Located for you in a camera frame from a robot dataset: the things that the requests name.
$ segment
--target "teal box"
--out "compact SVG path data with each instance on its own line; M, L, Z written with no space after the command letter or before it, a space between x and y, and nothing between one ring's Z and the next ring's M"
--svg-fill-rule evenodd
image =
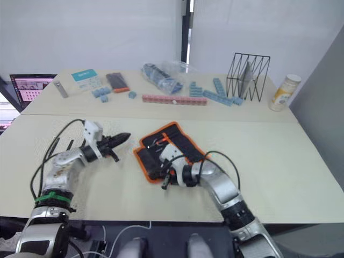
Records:
M81 90L91 90L102 86L101 79L93 69L79 71L72 74L72 77Z

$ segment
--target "pink connector strip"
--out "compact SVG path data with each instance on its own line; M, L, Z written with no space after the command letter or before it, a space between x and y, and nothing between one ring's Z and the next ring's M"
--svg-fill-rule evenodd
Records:
M194 98L185 96L165 96L165 95L142 95L143 102L175 104L175 105L194 105L205 106L207 98Z

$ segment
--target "black wire rack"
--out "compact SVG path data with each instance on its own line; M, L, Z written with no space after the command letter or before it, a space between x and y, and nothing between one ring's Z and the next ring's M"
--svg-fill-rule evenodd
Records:
M253 73L253 84L251 87L249 87L245 96L240 96L240 80L243 77L243 73L245 72L246 65L248 65L248 63L250 64L251 72ZM268 75L269 65L269 56L235 53L230 70L227 74L227 97L231 92L233 97L238 96L243 99L246 99L249 93L249 98L252 101L256 94L258 101L260 102L260 100L262 99L264 86Z

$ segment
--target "white jar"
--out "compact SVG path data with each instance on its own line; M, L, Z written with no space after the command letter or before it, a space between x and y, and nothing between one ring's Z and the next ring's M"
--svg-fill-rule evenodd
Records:
M296 74L288 74L276 94L269 102L269 108L273 111L281 111L286 106L287 100L296 90L301 78Z

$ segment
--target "laptop screen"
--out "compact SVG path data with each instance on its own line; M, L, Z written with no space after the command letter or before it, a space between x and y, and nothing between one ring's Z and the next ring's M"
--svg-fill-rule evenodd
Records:
M26 108L55 76L55 74L11 74L11 81L22 108Z

